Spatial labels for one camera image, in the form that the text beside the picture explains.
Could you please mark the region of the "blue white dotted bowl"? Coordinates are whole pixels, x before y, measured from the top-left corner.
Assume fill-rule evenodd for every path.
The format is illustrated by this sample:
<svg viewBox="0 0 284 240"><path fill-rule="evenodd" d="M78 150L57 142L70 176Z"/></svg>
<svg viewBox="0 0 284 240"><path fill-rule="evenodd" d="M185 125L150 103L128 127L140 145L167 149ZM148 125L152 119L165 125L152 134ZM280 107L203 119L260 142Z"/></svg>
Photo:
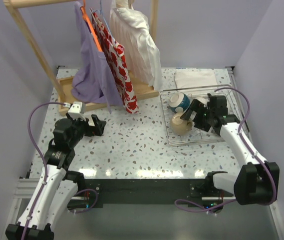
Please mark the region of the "blue white dotted bowl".
<svg viewBox="0 0 284 240"><path fill-rule="evenodd" d="M174 93L169 99L169 109L174 113L182 113L190 106L189 97L182 93Z"/></svg>

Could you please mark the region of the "beige ceramic bowl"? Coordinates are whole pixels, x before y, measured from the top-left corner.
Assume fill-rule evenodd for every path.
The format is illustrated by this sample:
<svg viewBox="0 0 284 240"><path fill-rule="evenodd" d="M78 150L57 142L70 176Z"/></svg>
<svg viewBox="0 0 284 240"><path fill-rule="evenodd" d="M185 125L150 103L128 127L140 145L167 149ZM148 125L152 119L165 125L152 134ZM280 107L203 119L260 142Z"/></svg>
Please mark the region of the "beige ceramic bowl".
<svg viewBox="0 0 284 240"><path fill-rule="evenodd" d="M182 112L178 112L174 114L170 120L170 126L173 133L180 136L187 134L192 129L192 122L180 119L182 115Z"/></svg>

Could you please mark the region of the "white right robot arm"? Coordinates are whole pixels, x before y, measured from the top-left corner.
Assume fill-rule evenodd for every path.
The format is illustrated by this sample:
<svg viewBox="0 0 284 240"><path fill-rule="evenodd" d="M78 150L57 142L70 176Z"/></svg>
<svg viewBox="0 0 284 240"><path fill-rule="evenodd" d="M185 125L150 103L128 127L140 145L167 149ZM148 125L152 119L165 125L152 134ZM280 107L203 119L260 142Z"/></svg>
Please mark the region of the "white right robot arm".
<svg viewBox="0 0 284 240"><path fill-rule="evenodd" d="M204 190L216 196L222 190L235 196L241 205L270 205L277 199L280 168L269 162L250 142L242 130L242 123L235 114L230 114L224 95L208 95L207 103L192 100L181 119L189 120L194 115L195 128L214 132L230 147L238 161L240 171L231 175L225 171L207 174Z"/></svg>

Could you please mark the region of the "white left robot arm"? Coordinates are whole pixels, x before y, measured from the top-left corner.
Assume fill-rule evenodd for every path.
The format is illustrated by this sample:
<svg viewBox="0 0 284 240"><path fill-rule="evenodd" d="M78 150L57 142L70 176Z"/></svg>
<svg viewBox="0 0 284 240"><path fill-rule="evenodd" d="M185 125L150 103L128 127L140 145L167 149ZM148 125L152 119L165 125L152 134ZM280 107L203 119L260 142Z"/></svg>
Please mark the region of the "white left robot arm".
<svg viewBox="0 0 284 240"><path fill-rule="evenodd" d="M15 224L9 224L9 240L52 240L53 229L73 196L87 191L84 175L69 170L75 157L74 148L83 137L102 136L106 121L93 114L58 120L48 144L42 172L34 193Z"/></svg>

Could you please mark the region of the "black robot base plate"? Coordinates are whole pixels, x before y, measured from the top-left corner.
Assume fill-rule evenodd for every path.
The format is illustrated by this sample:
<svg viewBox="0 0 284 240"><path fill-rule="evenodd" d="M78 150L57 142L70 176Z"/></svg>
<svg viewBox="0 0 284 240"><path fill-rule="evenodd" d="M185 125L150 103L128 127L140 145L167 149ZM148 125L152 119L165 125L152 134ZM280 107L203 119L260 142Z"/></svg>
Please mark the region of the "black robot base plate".
<svg viewBox="0 0 284 240"><path fill-rule="evenodd" d="M204 179L87 179L88 189L97 192L95 208L113 204L172 205L189 200L205 208L232 200L231 193L204 188Z"/></svg>

